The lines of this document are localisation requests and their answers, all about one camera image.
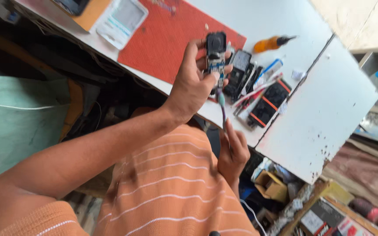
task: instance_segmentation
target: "red mat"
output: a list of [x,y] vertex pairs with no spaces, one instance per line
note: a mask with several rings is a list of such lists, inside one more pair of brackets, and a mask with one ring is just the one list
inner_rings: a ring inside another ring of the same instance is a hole
[[118,62],[168,83],[174,82],[190,40],[204,39],[209,32],[224,31],[234,48],[243,48],[246,42],[246,37],[185,1],[139,2],[148,9],[148,17],[120,51]]

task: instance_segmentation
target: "white table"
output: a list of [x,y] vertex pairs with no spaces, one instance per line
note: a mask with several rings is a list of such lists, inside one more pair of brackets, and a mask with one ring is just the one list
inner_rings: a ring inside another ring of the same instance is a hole
[[[119,50],[96,33],[100,19],[89,32],[78,26],[50,0],[15,0],[21,9],[35,13],[50,24],[117,63]],[[268,66],[282,58],[284,80],[291,86],[286,114],[277,114],[267,127],[250,131],[226,112],[236,129],[246,135],[249,146],[279,163],[304,181],[313,183],[325,160],[331,160],[378,98],[378,92],[349,52],[335,37],[295,90],[299,81],[293,70],[306,72],[325,48],[333,32],[307,0],[188,0],[191,4],[247,37],[244,50],[275,35],[299,38],[275,51],[254,55],[252,61]],[[172,85],[117,63],[164,94]],[[204,119],[222,126],[221,108],[207,101],[198,111]]]

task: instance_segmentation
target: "hand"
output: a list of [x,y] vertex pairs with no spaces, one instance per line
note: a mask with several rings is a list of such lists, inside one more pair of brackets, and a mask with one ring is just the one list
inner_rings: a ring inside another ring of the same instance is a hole
[[238,195],[239,176],[246,162],[250,158],[247,141],[241,131],[235,131],[230,122],[226,121],[227,134],[220,131],[220,157],[218,158],[218,172],[226,179],[228,185]]
[[[205,47],[205,40],[189,42],[183,56],[182,64],[176,75],[170,96],[163,105],[179,123],[186,123],[202,107],[220,75],[217,72],[204,75],[205,57],[196,60],[198,50]],[[232,65],[224,68],[224,73],[233,70]]]

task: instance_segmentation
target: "black phone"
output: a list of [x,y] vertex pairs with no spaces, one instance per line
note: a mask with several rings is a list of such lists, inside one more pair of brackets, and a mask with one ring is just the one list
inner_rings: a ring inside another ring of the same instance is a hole
[[90,0],[52,0],[73,16],[80,16]]
[[[208,73],[218,72],[220,78],[224,78],[224,67],[226,65],[227,36],[224,32],[209,33],[205,44],[207,50],[206,62]],[[217,85],[211,91],[215,94]]]
[[291,87],[284,80],[271,85],[249,114],[247,124],[264,128],[290,93]]
[[250,63],[251,58],[250,53],[239,49],[231,60],[233,70],[227,75],[228,85],[224,88],[224,94],[232,99],[238,98],[246,80],[253,71],[254,65]]

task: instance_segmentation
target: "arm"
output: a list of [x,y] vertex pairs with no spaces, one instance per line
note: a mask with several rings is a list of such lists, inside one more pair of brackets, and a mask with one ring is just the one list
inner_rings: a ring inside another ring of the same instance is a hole
[[202,40],[188,44],[170,96],[158,110],[44,149],[1,174],[0,230],[187,122],[219,77],[204,77],[197,67],[198,48],[204,46]]

